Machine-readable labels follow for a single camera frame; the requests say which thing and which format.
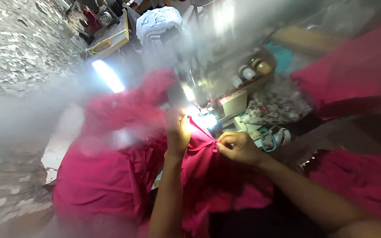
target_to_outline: fluorescent light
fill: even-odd
[[[217,35],[224,34],[230,27],[232,27],[234,18],[234,2],[227,0],[214,12],[214,27]]]
[[[185,91],[185,95],[189,101],[195,100],[195,95],[193,94],[193,91],[191,88],[189,88],[189,86],[184,86],[183,91]]]
[[[113,92],[118,93],[124,90],[124,86],[120,82],[119,77],[103,61],[97,60],[92,63],[92,66]]]
[[[204,128],[211,128],[217,124],[217,120],[215,119],[214,114],[210,114],[208,116],[197,116],[194,115],[192,120],[198,125]]]

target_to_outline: concrete wall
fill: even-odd
[[[40,159],[64,102],[45,92],[82,65],[61,12],[50,0],[0,0],[0,224],[51,204]]]

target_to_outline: magenta cloth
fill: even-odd
[[[381,28],[291,75],[321,119],[381,112]]]
[[[319,150],[309,178],[381,219],[381,157]]]
[[[209,237],[209,213],[264,208],[273,184],[251,168],[221,155],[217,141],[190,118],[191,140],[182,164],[183,230]]]
[[[165,114],[158,106],[167,102],[167,89],[175,82],[173,70],[157,70],[139,89],[86,105],[82,132],[61,162],[53,192],[61,219],[104,214],[140,223],[167,149]],[[122,129],[133,145],[118,149],[114,132]]]
[[[167,100],[167,88],[176,81],[172,70],[158,70],[146,76],[139,89],[94,98],[86,105],[82,133],[61,162],[52,198],[64,224],[89,227],[92,231],[86,233],[91,237],[98,233],[92,221],[118,218],[128,226],[140,226],[139,235],[144,236],[151,186],[167,149],[165,114],[157,106]],[[113,134],[123,130],[132,134],[134,143],[118,149]],[[209,213],[271,203],[269,180],[221,156],[216,140],[192,119],[189,130],[181,172],[185,234],[209,237]],[[72,217],[79,221],[71,222]]]

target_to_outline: pink garment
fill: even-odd
[[[140,235],[145,233],[151,186],[167,149],[165,115],[157,106],[167,100],[167,88],[176,81],[172,70],[158,70],[145,77],[140,89],[87,104],[82,133],[64,156],[54,188],[52,199],[61,223],[77,230],[88,227],[87,237],[124,235],[106,234],[107,227],[95,231],[98,226],[91,225],[116,219],[141,226]],[[192,136],[181,172],[183,231],[203,238],[209,237],[209,213],[263,208],[271,202],[273,186],[221,156],[210,133],[190,122]],[[130,136],[122,137],[123,145],[133,143],[118,147],[118,133]]]
[[[190,118],[192,137],[182,164],[183,230],[209,237],[209,213],[263,208],[272,202],[273,184],[251,168],[221,155],[217,141]]]
[[[52,202],[60,219],[97,214],[140,223],[167,149],[164,112],[174,71],[161,69],[142,87],[93,98],[81,134],[58,171]]]
[[[320,150],[309,178],[381,219],[381,157]]]
[[[321,119],[381,112],[381,28],[291,75]]]

